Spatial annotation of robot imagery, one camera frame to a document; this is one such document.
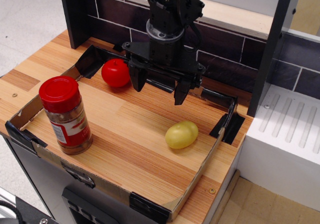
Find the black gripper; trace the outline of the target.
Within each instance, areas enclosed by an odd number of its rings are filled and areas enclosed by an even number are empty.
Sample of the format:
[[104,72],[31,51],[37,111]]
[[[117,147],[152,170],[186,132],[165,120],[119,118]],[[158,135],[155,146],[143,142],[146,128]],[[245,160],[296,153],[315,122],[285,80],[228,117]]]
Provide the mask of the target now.
[[155,72],[177,81],[174,89],[174,105],[182,105],[190,89],[202,84],[206,68],[197,61],[197,48],[186,47],[183,39],[173,42],[150,38],[148,42],[122,44],[128,58],[130,80],[140,92],[148,72]]

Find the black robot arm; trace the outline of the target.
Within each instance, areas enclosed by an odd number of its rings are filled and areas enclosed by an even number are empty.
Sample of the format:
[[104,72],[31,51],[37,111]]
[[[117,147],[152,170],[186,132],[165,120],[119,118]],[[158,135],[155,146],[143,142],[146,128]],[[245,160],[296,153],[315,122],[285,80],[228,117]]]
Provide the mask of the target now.
[[147,0],[147,42],[125,42],[125,63],[131,83],[141,91],[150,74],[176,82],[175,105],[181,105],[189,91],[200,87],[206,68],[198,63],[196,52],[201,34],[195,20],[202,17],[201,0]]

